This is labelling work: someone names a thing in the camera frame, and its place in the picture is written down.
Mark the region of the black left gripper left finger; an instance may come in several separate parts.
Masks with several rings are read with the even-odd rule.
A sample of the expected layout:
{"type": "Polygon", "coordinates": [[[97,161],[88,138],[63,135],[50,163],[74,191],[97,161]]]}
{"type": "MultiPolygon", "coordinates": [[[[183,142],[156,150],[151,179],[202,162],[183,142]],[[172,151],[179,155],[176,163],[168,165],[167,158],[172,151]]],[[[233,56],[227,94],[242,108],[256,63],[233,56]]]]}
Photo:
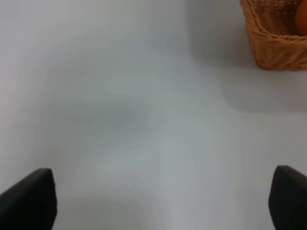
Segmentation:
{"type": "Polygon", "coordinates": [[[37,169],[0,195],[0,228],[51,230],[57,204],[52,170],[37,169]]]}

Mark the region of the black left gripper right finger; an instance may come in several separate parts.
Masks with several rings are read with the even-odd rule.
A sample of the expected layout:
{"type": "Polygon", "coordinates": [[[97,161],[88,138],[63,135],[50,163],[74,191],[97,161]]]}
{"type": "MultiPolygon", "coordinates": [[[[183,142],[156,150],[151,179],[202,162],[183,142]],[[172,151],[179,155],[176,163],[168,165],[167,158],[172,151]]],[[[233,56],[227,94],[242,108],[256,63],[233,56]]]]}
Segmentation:
{"type": "Polygon", "coordinates": [[[307,177],[290,166],[277,166],[268,205],[276,230],[306,230],[307,177]]]}

